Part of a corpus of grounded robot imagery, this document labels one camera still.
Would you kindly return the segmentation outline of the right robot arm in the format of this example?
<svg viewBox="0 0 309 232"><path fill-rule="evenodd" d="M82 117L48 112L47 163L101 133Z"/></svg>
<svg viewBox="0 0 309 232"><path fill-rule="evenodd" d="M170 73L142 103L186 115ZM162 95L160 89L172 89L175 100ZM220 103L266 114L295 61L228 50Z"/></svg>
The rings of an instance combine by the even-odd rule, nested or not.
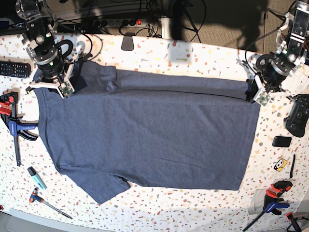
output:
<svg viewBox="0 0 309 232"><path fill-rule="evenodd" d="M67 57L73 50L73 42L55 42L57 21L46 1L18 0L15 8L26 24L22 43L40 70L38 79L29 84L26 92L43 87L56 90L61 98L69 96L74 92L70 82L74 64L69 63Z"/></svg>

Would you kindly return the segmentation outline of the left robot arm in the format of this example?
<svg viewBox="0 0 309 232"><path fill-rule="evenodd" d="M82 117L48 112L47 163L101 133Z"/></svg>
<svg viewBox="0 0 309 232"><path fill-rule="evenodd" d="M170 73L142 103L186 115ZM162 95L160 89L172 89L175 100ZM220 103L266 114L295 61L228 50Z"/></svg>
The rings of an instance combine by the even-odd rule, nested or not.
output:
<svg viewBox="0 0 309 232"><path fill-rule="evenodd" d="M265 106L277 92L283 95L282 82L305 64L309 54L309 2L295 1L284 17L275 30L276 52L258 56L253 65L249 102Z"/></svg>

